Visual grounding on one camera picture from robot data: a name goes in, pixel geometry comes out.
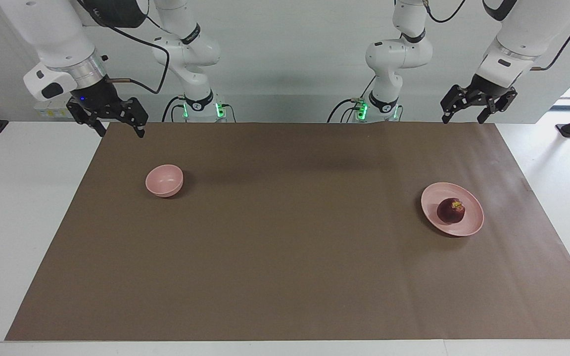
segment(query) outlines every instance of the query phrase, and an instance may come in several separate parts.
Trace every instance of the silver metal ring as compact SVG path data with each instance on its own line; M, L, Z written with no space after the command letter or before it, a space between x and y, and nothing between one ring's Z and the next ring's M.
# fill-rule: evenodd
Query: silver metal ring
M496 47L498 47L498 50L500 50L506 56L511 57L511 58L522 59L524 61L528 61L528 60L533 61L533 60L536 60L536 58L540 57L540 56L526 56L524 54L516 53L513 50L504 47L504 45L502 45L500 42L498 42L498 38L494 39L494 44L496 45Z
M81 61L81 63L70 65L69 67L49 67L49 69L54 70L55 72L65 72L72 75L76 84L78 84L76 87L77 89L91 87L107 75L107 71L104 69L102 61L95 50L91 56Z

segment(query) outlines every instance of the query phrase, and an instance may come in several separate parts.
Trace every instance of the white table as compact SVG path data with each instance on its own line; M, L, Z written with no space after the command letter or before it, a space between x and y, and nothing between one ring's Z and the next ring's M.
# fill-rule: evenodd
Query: white table
M570 252L570 140L552 124L498 128ZM570 354L570 340L382 342L3 342L100 139L65 122L11 122L0 134L0 356Z

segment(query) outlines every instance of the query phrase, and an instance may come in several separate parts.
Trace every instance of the green led light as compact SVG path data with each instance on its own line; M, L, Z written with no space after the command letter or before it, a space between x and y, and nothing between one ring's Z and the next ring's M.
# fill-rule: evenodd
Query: green led light
M221 105L219 103L215 103L215 106L217 107L217 117L221 119L226 115L226 112L221 108Z
M367 103L362 103L360 107L360 111L358 111L358 120L365 121L366 120L366 113L369 110L369 105Z
M393 120L392 121L401 121L402 120L402 114L403 114L403 106L402 105L396 106L395 111L393 113Z

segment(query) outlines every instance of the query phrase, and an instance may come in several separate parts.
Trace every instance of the white wall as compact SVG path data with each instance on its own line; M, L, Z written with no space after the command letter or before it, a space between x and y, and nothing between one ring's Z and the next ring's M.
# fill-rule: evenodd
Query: white wall
M432 1L442 18L459 0ZM398 35L393 29L391 0L192 0L199 23L222 47L222 60L206 68L213 87L235 105L239 120L323 121L340 99L359 95L373 73L364 52L369 43ZM400 103L405 120L439 120L439 101L452 84L465 86L500 24L484 12L480 0L469 0L452 22L428 20L427 35L434 45L432 62L402 70ZM149 48L108 29L86 29L114 77L130 76L154 86L161 67ZM130 30L144 39L160 34L150 23ZM550 61L567 34L549 50ZM10 29L0 11L0 117L38 119L34 100L22 76L36 63L36 55ZM549 72L527 74L516 88L520 95L493 122L533 123L570 87L570 46ZM182 92L168 78L161 97L130 85L118 84L123 97L140 97L152 120L159 120L168 97ZM458 113L455 120L474 120L479 108Z

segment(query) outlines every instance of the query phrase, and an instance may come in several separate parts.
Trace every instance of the pink bowl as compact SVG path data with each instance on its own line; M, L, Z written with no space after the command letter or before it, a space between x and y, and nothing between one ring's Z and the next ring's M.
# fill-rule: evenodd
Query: pink bowl
M179 192L184 184L184 172L176 165L155 167L146 176L146 188L160 198L168 198Z
M466 214L458 223L445 223L437 216L437 207L448 198L458 198L466 207ZM452 183L434 183L421 194L421 208L434 227L452 236L470 236L482 228L485 215L481 203L471 192Z

